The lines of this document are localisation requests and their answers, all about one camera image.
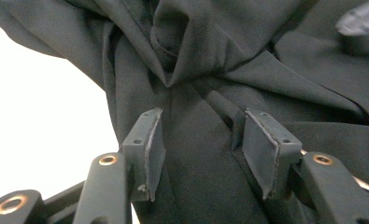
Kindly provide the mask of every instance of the black cloth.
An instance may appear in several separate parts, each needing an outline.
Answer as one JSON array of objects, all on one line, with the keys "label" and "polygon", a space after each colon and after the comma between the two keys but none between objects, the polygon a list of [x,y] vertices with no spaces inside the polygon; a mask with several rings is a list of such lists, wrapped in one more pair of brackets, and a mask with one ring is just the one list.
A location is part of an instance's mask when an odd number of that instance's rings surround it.
[{"label": "black cloth", "polygon": [[0,0],[0,26],[103,88],[120,142],[163,109],[166,160],[155,203],[135,205],[142,223],[267,223],[241,151],[247,107],[369,182],[369,58],[343,54],[334,31],[363,2]]}]

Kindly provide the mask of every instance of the fabric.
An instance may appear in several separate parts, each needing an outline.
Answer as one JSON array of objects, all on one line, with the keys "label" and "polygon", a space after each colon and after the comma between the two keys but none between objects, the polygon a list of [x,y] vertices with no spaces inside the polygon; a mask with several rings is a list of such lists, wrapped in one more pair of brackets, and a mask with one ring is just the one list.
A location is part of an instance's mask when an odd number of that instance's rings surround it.
[{"label": "fabric", "polygon": [[163,109],[166,160],[155,203],[135,205],[142,223],[268,223],[241,151],[247,107],[369,182],[369,58],[343,54],[334,31],[363,2],[0,0],[0,26],[103,88],[120,142]]}]

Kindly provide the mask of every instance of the brass screw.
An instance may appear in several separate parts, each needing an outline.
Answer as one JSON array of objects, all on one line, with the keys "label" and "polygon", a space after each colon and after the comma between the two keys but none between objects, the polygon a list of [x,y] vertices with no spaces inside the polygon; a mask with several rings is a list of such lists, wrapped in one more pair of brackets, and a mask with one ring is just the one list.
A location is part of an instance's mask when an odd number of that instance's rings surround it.
[{"label": "brass screw", "polygon": [[114,164],[115,162],[117,162],[118,157],[116,156],[105,156],[102,159],[99,160],[99,164],[101,165],[111,165]]},{"label": "brass screw", "polygon": [[315,155],[313,156],[313,160],[317,163],[320,163],[322,165],[331,165],[333,164],[333,160],[329,157],[322,156],[322,155]]},{"label": "brass screw", "polygon": [[[2,203],[0,203],[0,215],[6,215],[9,213],[18,211],[20,208],[22,208],[27,203],[28,199],[29,198],[27,196],[22,195],[22,194],[6,199]],[[9,205],[10,202],[17,201],[17,200],[19,201],[18,204],[11,205],[11,206]]]}]

